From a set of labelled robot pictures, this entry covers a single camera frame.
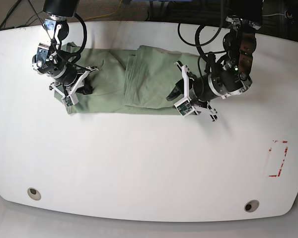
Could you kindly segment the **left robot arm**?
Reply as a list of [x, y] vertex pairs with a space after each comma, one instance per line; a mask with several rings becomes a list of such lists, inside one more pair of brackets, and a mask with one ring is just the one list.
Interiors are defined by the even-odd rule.
[[[166, 97], [168, 101], [177, 100], [174, 107], [183, 117], [206, 112], [216, 121], [218, 115], [210, 105], [211, 100], [240, 95], [251, 87], [250, 73], [257, 46], [255, 33], [262, 26], [262, 10], [261, 0], [223, 0], [220, 26], [215, 35], [202, 44], [200, 33], [204, 26], [198, 27], [192, 46], [198, 50], [198, 59], [206, 63], [205, 74], [195, 75], [178, 60], [176, 65], [182, 79]], [[217, 59], [217, 52], [204, 52], [202, 47], [219, 35], [225, 22], [229, 23], [229, 32], [223, 38], [223, 50]]]

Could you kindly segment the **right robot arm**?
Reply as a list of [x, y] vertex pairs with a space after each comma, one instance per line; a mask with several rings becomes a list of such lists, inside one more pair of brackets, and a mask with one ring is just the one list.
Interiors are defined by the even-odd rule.
[[[40, 43], [36, 55], [33, 56], [32, 66], [38, 74], [45, 74], [55, 80], [50, 86], [58, 90], [65, 100], [71, 99], [76, 93], [89, 95], [92, 87], [87, 77], [96, 66], [80, 66], [77, 64], [87, 42], [87, 27], [84, 20], [76, 13], [79, 1], [77, 0], [46, 0], [43, 12], [49, 17], [42, 22], [42, 27], [48, 34], [50, 43]], [[69, 34], [67, 19], [76, 18], [83, 30], [83, 42], [76, 52], [67, 52], [61, 49], [62, 41]]]

